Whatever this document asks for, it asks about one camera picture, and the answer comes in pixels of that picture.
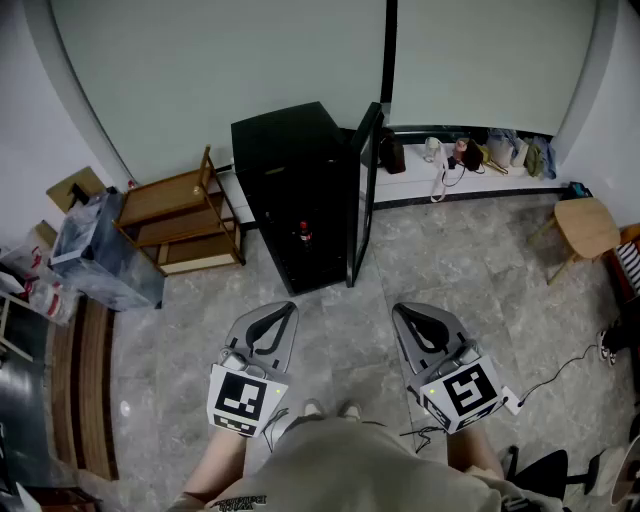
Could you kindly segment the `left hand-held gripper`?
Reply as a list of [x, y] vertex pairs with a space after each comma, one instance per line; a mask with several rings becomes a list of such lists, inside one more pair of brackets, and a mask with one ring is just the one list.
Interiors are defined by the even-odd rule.
[[260, 306], [234, 322], [211, 366], [210, 424], [247, 438], [264, 431], [289, 388], [296, 328], [291, 301]]

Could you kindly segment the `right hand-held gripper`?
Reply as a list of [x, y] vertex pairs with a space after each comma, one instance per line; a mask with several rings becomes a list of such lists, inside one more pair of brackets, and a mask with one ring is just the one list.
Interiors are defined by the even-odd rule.
[[445, 432], [463, 430], [503, 404], [491, 358], [455, 315], [424, 303], [398, 302], [392, 321], [411, 369], [407, 389]]

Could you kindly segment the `black mini fridge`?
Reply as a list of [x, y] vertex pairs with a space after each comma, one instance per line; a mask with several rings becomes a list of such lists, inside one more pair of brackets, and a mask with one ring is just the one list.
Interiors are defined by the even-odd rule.
[[371, 103], [356, 130], [342, 130], [312, 102], [232, 124], [235, 175], [290, 295], [354, 286], [370, 237], [382, 122], [381, 105]]

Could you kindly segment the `person's right forearm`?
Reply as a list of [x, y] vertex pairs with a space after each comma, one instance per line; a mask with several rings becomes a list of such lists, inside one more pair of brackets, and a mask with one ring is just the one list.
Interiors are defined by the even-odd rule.
[[491, 446], [484, 428], [474, 424], [454, 434], [446, 440], [448, 465], [466, 472], [472, 467], [489, 472], [496, 478], [505, 477], [501, 462]]

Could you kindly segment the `person's left forearm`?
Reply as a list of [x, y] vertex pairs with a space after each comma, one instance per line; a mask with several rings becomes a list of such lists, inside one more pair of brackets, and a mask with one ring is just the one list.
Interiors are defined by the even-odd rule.
[[247, 438], [217, 428], [183, 493], [209, 502], [243, 476]]

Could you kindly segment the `white window ledge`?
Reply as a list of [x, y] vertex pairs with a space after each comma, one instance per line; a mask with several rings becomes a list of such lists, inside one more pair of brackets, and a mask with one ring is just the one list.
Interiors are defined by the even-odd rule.
[[376, 204], [414, 198], [429, 199], [442, 191], [446, 192], [447, 197], [451, 197], [469, 193], [557, 189], [566, 185], [561, 177], [532, 177], [524, 167], [508, 167], [506, 173], [501, 173], [487, 164], [482, 165], [477, 172], [464, 170], [458, 165], [442, 178], [437, 166], [424, 159], [423, 144], [406, 145], [404, 152], [404, 172], [390, 174], [383, 168], [377, 171]]

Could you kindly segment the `wooden shelf rack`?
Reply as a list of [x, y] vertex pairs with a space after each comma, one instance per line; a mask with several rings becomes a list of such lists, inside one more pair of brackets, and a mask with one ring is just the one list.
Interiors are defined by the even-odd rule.
[[165, 276], [246, 263], [240, 222], [210, 151], [195, 170], [131, 189], [114, 221]]

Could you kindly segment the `brown bag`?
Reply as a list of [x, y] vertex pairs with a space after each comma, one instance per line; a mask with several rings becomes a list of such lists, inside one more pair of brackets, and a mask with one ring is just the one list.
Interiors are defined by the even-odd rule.
[[406, 171], [404, 147], [396, 139], [395, 132], [386, 127], [381, 130], [379, 165], [389, 174]]

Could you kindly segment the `pink brown handbag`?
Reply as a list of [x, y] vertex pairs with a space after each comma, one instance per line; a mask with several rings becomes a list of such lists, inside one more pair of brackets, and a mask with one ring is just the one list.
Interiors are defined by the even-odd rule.
[[484, 154], [473, 139], [460, 138], [455, 142], [453, 158], [464, 168], [479, 173], [484, 164]]

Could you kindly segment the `black white sneaker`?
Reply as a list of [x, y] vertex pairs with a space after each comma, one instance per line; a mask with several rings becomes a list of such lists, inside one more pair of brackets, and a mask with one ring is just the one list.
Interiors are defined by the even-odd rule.
[[618, 328], [614, 326], [603, 329], [596, 335], [599, 357], [610, 366], [614, 366], [616, 363], [618, 337]]

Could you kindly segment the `black office chair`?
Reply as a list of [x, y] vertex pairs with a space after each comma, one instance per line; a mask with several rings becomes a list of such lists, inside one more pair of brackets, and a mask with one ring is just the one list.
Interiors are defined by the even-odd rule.
[[517, 470], [519, 452], [519, 448], [515, 445], [508, 448], [507, 454], [510, 461], [506, 480], [521, 489], [560, 500], [565, 498], [566, 488], [569, 485], [582, 485], [585, 495], [594, 489], [600, 469], [600, 458], [604, 454], [601, 452], [594, 456], [589, 461], [585, 473], [570, 475], [566, 450], [556, 450], [521, 471]]

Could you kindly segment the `wooden stool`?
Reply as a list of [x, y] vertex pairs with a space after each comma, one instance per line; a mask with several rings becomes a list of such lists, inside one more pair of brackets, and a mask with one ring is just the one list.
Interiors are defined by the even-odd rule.
[[561, 233], [570, 249], [570, 255], [547, 281], [549, 286], [574, 263], [597, 260], [621, 242], [620, 231], [612, 215], [594, 197], [557, 202], [551, 217], [529, 238], [529, 242], [533, 243], [551, 228], [556, 228]]

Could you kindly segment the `plastic wrapped box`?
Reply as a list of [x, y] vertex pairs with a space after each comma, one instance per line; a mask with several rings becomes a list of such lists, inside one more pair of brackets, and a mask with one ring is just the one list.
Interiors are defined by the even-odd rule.
[[115, 311], [159, 308], [164, 276], [114, 225], [124, 195], [110, 187], [67, 213], [50, 256], [71, 287]]

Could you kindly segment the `white tote bag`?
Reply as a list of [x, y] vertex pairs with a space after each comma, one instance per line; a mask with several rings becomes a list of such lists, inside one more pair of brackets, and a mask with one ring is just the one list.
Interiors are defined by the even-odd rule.
[[516, 139], [517, 133], [514, 130], [490, 128], [487, 132], [486, 146], [491, 160], [500, 167], [509, 167], [516, 149]]

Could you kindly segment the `green cloth bag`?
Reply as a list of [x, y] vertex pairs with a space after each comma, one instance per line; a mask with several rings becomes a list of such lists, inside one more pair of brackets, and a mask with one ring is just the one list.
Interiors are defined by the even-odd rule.
[[524, 142], [528, 145], [525, 167], [529, 175], [554, 180], [557, 177], [556, 157], [551, 143], [541, 136], [525, 138]]

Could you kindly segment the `striped cushion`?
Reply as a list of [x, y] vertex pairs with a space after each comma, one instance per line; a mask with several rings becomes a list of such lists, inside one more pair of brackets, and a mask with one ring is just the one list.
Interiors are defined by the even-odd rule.
[[628, 242], [616, 248], [616, 257], [632, 293], [640, 295], [640, 249], [635, 242]]

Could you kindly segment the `white red plastic bag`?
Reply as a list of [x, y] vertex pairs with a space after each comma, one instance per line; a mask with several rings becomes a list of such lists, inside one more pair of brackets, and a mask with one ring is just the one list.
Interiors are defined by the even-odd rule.
[[0, 256], [23, 282], [29, 305], [48, 320], [66, 326], [76, 313], [80, 293], [49, 267], [50, 250], [43, 244], [22, 245]]

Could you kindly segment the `round pale table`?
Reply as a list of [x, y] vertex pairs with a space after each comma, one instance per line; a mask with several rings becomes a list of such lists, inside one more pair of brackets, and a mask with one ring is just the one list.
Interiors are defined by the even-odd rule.
[[631, 442], [614, 480], [612, 506], [633, 505], [640, 500], [640, 434]]

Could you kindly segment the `cardboard sheet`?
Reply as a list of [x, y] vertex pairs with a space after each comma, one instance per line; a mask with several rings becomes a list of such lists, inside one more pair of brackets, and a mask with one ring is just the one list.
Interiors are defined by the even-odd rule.
[[75, 204], [86, 205], [92, 197], [105, 191], [105, 185], [92, 168], [85, 167], [49, 188], [46, 194], [63, 213], [68, 213]]

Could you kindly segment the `dark cabinet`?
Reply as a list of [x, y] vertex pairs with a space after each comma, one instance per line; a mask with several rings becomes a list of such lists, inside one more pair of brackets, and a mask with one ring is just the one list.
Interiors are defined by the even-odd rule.
[[9, 305], [4, 338], [31, 360], [0, 343], [0, 425], [9, 477], [25, 486], [51, 483], [45, 400], [45, 345], [49, 323], [16, 303]]

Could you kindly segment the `white roller blind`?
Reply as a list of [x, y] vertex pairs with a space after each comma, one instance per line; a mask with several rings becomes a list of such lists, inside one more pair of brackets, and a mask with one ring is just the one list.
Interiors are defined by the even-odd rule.
[[231, 125], [318, 101], [355, 128], [380, 97], [385, 0], [51, 0], [71, 65], [133, 178], [232, 158]]
[[390, 122], [555, 135], [596, 0], [398, 0]]

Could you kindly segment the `black window post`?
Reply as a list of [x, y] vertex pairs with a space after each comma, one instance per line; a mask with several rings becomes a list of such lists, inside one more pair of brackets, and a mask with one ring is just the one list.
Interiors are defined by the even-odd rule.
[[385, 30], [380, 103], [390, 107], [393, 98], [398, 31], [398, 0], [385, 0]]

